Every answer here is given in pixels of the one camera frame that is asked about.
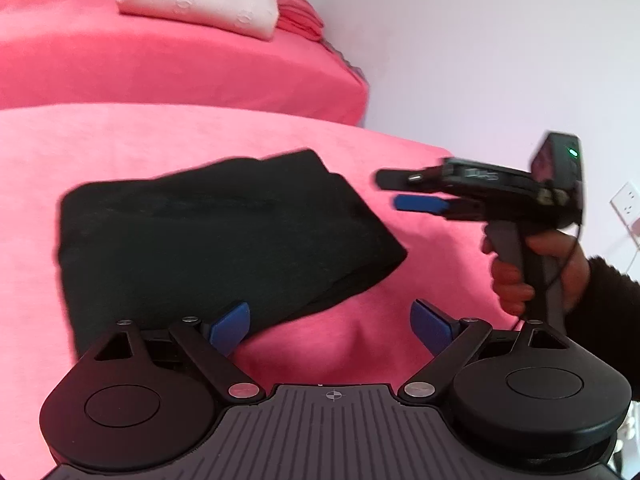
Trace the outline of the black sleeved right forearm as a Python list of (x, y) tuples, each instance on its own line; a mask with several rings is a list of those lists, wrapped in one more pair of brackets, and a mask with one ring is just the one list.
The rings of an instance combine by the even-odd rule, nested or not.
[(639, 401), (639, 283), (602, 258), (589, 259), (589, 281), (565, 315), (567, 336), (612, 366)]

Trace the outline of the person right hand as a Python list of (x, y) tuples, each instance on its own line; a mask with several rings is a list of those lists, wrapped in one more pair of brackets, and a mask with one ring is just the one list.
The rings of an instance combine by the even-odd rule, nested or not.
[(589, 262), (574, 236), (561, 231), (547, 231), (526, 238), (526, 245), (544, 263), (540, 284), (524, 278), (522, 270), (504, 260), (485, 231), (482, 252), (494, 254), (490, 267), (491, 287), (501, 309), (522, 318), (527, 304), (547, 285), (562, 299), (563, 313), (572, 310), (582, 298), (590, 278)]

